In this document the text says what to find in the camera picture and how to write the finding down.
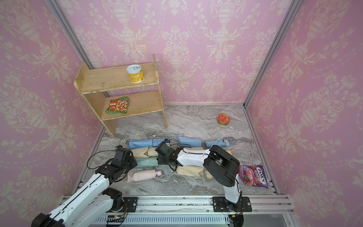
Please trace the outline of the beige sleeved umbrella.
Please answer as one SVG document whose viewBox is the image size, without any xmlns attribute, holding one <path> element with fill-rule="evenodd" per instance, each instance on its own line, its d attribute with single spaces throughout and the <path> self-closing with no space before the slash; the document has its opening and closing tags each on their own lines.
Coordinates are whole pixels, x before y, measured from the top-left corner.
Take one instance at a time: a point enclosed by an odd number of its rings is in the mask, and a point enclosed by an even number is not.
<svg viewBox="0 0 363 227">
<path fill-rule="evenodd" d="M 183 176 L 203 177 L 204 168 L 200 166 L 179 166 L 176 172 Z"/>
<path fill-rule="evenodd" d="M 156 147 L 149 147 L 147 150 L 148 157 L 157 157 L 158 153 L 156 152 Z"/>
</svg>

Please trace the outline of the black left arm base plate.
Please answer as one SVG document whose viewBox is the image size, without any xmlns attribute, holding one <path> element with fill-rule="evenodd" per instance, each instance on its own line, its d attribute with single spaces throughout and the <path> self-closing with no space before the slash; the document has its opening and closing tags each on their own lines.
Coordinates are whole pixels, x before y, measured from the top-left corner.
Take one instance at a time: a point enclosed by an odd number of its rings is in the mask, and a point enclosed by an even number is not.
<svg viewBox="0 0 363 227">
<path fill-rule="evenodd" d="M 138 197 L 120 197 L 115 199 L 111 208 L 112 212 L 135 213 Z"/>
</svg>

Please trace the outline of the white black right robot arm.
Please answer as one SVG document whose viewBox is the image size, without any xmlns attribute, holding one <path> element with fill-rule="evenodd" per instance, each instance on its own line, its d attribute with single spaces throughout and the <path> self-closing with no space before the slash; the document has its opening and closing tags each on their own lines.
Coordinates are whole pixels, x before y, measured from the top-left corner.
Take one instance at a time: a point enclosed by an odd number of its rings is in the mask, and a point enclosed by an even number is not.
<svg viewBox="0 0 363 227">
<path fill-rule="evenodd" d="M 224 188 L 225 197 L 221 201 L 213 199 L 215 208 L 236 213 L 243 211 L 237 180 L 240 162 L 226 150 L 217 145 L 205 150 L 183 147 L 173 149 L 161 142 L 155 151 L 158 153 L 158 162 L 163 165 L 203 167 Z"/>
</svg>

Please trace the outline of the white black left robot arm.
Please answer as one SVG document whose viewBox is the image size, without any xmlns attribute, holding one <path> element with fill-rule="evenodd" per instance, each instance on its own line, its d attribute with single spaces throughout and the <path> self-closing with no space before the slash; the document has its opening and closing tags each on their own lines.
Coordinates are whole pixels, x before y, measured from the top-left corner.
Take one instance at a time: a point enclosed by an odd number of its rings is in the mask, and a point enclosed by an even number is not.
<svg viewBox="0 0 363 227">
<path fill-rule="evenodd" d="M 96 167 L 91 178 L 67 201 L 49 214 L 37 215 L 33 227 L 88 227 L 107 212 L 121 212 L 118 222 L 126 219 L 130 207 L 122 192 L 111 188 L 137 166 L 133 152 L 121 145 L 115 148 L 114 157 Z"/>
</svg>

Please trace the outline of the light blue umbrella sleeve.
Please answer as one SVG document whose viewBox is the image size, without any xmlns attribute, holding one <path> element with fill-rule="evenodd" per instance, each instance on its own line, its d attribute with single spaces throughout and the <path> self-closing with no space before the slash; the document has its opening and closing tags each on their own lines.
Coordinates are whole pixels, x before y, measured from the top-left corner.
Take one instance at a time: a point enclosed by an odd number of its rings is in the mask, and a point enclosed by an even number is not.
<svg viewBox="0 0 363 227">
<path fill-rule="evenodd" d="M 129 148 L 130 149 L 138 149 L 138 148 L 145 148 L 145 147 L 155 147 L 155 143 L 153 139 L 146 139 L 146 140 L 130 140 L 129 141 Z"/>
<path fill-rule="evenodd" d="M 191 148 L 201 148 L 202 147 L 202 139 L 197 138 L 188 138 L 188 137 L 178 137 L 178 141 L 180 145 L 191 147 Z"/>
</svg>

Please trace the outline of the mint green sleeved umbrella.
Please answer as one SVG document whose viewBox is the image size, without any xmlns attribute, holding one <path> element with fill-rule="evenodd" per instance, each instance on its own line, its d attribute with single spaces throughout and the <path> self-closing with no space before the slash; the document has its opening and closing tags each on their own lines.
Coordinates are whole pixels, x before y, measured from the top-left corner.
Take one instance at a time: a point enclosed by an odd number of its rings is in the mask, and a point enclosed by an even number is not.
<svg viewBox="0 0 363 227">
<path fill-rule="evenodd" d="M 158 160 L 153 158 L 136 158 L 137 167 L 139 168 L 152 168 L 158 166 Z"/>
</svg>

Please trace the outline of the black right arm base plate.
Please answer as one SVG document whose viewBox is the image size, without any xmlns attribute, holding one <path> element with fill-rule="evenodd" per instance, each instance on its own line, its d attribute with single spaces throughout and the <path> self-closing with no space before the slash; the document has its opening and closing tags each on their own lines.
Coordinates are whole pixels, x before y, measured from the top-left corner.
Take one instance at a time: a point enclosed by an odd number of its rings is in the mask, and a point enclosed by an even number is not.
<svg viewBox="0 0 363 227">
<path fill-rule="evenodd" d="M 240 196 L 237 203 L 232 203 L 223 196 L 212 197 L 211 205 L 214 212 L 252 212 L 250 199 L 244 196 Z"/>
</svg>

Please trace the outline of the pink sleeved umbrella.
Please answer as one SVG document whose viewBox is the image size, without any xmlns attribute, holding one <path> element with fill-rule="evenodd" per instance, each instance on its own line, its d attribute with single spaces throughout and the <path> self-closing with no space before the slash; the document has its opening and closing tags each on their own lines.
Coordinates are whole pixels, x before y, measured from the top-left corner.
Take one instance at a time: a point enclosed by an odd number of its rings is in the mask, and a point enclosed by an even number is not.
<svg viewBox="0 0 363 227">
<path fill-rule="evenodd" d="M 127 174 L 127 181 L 126 182 L 138 182 L 149 180 L 153 178 L 160 177 L 163 174 L 161 170 L 142 170 L 142 171 L 131 171 Z"/>
</svg>

